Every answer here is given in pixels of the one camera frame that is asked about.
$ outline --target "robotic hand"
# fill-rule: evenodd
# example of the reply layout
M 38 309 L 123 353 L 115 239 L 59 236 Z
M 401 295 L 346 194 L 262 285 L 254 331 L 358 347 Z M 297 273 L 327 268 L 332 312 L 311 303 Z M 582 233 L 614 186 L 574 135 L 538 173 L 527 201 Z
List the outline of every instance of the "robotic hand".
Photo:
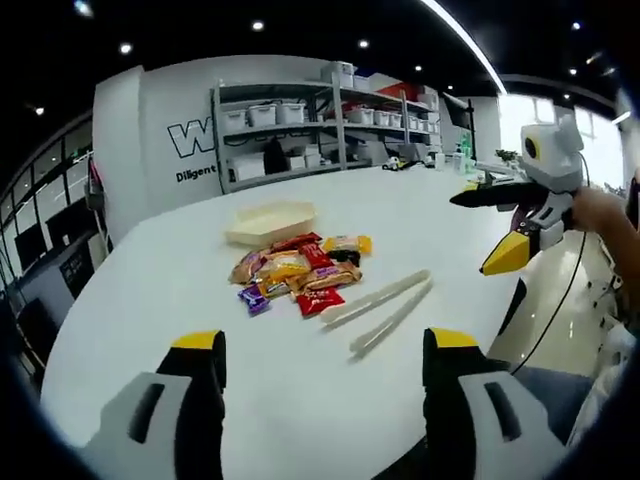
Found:
M 518 227 L 506 235 L 485 260 L 484 275 L 513 272 L 526 266 L 541 250 L 560 242 L 572 228 L 573 195 L 582 186 L 584 148 L 575 120 L 567 115 L 559 125 L 522 128 L 523 179 L 471 184 L 450 201 L 468 208 L 532 207 Z

